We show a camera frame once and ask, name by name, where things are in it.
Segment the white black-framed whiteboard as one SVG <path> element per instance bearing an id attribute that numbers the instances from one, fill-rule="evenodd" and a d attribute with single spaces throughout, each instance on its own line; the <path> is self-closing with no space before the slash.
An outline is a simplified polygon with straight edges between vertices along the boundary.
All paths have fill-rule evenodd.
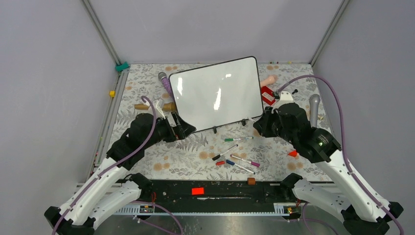
<path id="1" fill-rule="evenodd" d="M 168 77 L 178 115 L 196 131 L 263 113 L 254 56 L 175 72 Z"/>

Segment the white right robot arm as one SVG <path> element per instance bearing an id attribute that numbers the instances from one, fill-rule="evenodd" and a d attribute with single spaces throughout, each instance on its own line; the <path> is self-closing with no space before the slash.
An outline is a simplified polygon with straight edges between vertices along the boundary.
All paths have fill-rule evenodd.
<path id="1" fill-rule="evenodd" d="M 321 169 L 341 191 L 335 195 L 291 173 L 282 182 L 281 197 L 296 198 L 318 206 L 336 217 L 351 235 L 384 235 L 393 221 L 404 234 L 397 218 L 403 208 L 377 193 L 344 156 L 341 145 L 326 130 L 311 126 L 306 111 L 295 103 L 266 107 L 253 127 L 266 138 L 279 137 L 310 163 Z"/>

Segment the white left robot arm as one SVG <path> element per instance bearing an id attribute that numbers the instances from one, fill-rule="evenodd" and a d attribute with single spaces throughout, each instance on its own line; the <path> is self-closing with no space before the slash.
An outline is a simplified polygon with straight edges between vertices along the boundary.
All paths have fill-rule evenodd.
<path id="1" fill-rule="evenodd" d="M 98 170 L 64 204 L 51 206 L 45 218 L 58 235 L 92 235 L 115 211 L 135 201 L 146 201 L 153 193 L 153 183 L 141 173 L 108 197 L 104 195 L 124 174 L 140 161 L 145 150 L 161 141 L 184 140 L 196 131 L 177 113 L 166 118 L 149 113 L 138 114 L 120 139 L 108 150 Z"/>

